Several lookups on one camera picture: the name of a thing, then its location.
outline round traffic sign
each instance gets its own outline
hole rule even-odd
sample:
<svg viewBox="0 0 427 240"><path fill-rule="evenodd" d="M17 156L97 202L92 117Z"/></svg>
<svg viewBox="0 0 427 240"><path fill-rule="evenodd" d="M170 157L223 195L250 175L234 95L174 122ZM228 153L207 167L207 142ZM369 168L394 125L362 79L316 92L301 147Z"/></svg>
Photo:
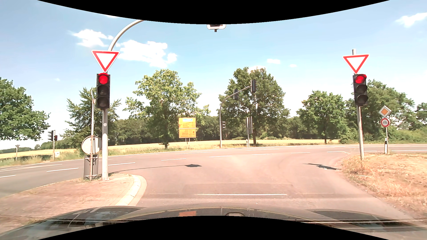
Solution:
<svg viewBox="0 0 427 240"><path fill-rule="evenodd" d="M100 137L98 136L94 136L94 147L93 147L93 154L97 154L99 153L99 151L101 151L102 148L102 144L101 144L102 140ZM90 154L91 153L91 137L88 136L86 137L83 142L82 142L82 150L84 153L86 154Z"/></svg>
<svg viewBox="0 0 427 240"><path fill-rule="evenodd" d="M381 126L383 127L388 127L390 125L390 120L388 120L387 118L383 118L381 119Z"/></svg>

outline yellow direction sign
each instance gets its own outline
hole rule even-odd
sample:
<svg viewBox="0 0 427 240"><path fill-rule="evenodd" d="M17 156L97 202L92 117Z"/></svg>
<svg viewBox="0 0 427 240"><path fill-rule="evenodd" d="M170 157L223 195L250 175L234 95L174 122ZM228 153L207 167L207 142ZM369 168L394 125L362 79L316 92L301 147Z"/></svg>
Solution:
<svg viewBox="0 0 427 240"><path fill-rule="evenodd" d="M179 138L195 138L196 129L179 129Z"/></svg>
<svg viewBox="0 0 427 240"><path fill-rule="evenodd" d="M180 117L178 120L180 129L195 129L196 118L195 117Z"/></svg>

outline priority road sign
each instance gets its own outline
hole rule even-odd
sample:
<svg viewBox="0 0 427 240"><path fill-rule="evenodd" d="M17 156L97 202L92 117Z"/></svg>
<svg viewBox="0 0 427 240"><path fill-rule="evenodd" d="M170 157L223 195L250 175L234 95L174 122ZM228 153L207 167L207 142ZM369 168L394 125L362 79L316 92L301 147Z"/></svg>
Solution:
<svg viewBox="0 0 427 240"><path fill-rule="evenodd" d="M180 129L195 129L196 118L195 117L180 117L178 119L178 125Z"/></svg>
<svg viewBox="0 0 427 240"><path fill-rule="evenodd" d="M380 114L381 114L381 116L383 116L383 117L387 117L391 112L392 112L392 111L391 111L388 107L386 107L386 106L383 106L383 107L380 109L380 111L379 111L379 113L380 113Z"/></svg>
<svg viewBox="0 0 427 240"><path fill-rule="evenodd" d="M354 74L357 74L357 72L359 72L362 65L365 63L368 56L369 56L369 54L350 55L350 56L343 56L343 58L348 63L348 65L351 67Z"/></svg>
<svg viewBox="0 0 427 240"><path fill-rule="evenodd" d="M387 118L383 118L381 119L381 126L383 127L388 127L390 125L390 120L388 120Z"/></svg>
<svg viewBox="0 0 427 240"><path fill-rule="evenodd" d="M196 129L179 129L179 138L195 138Z"/></svg>
<svg viewBox="0 0 427 240"><path fill-rule="evenodd" d="M117 59L119 53L120 52L115 51L92 50L92 54L94 55L104 73L108 71L113 62Z"/></svg>

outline white cloud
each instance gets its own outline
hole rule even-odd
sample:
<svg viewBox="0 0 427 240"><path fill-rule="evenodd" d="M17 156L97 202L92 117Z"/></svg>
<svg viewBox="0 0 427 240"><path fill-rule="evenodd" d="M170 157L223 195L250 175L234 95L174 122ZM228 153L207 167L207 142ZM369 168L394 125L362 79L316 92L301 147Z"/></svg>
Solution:
<svg viewBox="0 0 427 240"><path fill-rule="evenodd" d="M267 59L268 63L274 63L274 64L280 64L280 60L279 59Z"/></svg>
<svg viewBox="0 0 427 240"><path fill-rule="evenodd" d="M168 63L176 61L177 55L169 53L167 60L163 59L166 55L164 49L167 49L166 43L156 43L148 41L147 44L129 40L120 44L120 55L118 58L124 60L149 62L152 67L166 67Z"/></svg>
<svg viewBox="0 0 427 240"><path fill-rule="evenodd" d="M118 17L116 17L116 16L111 16L111 15L107 15L107 14L103 14L103 15L105 15L105 16L107 16L107 17L109 17L109 18L118 18Z"/></svg>
<svg viewBox="0 0 427 240"><path fill-rule="evenodd" d="M405 27L410 27L415 23L415 21L421 21L426 17L427 17L427 12L417 13L417 14L410 16L410 17L403 16L403 17L397 19L396 22L403 24Z"/></svg>
<svg viewBox="0 0 427 240"><path fill-rule="evenodd" d="M102 34L101 32L95 32L93 30L90 29L85 29L80 31L79 33L74 33L73 36L76 36L80 39L82 39L81 43L78 43L78 45L82 45L85 47L93 47L96 45L102 46L102 47L106 47L107 45L105 45L100 38L103 39L113 39L113 36L105 36L104 34Z"/></svg>
<svg viewBox="0 0 427 240"><path fill-rule="evenodd" d="M253 66L248 68L248 73L251 73L252 70L256 70L256 69L261 69L261 68L266 68L265 66Z"/></svg>

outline car hood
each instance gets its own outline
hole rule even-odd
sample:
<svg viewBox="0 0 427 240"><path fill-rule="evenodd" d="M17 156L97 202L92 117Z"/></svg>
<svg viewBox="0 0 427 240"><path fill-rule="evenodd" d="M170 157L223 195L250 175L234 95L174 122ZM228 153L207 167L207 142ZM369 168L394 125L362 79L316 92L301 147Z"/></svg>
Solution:
<svg viewBox="0 0 427 240"><path fill-rule="evenodd" d="M200 203L160 207L87 208L37 221L0 234L2 240L36 240L104 225L165 217L239 216L320 224L386 239L427 239L427 225L417 220L337 209L295 209L260 204Z"/></svg>

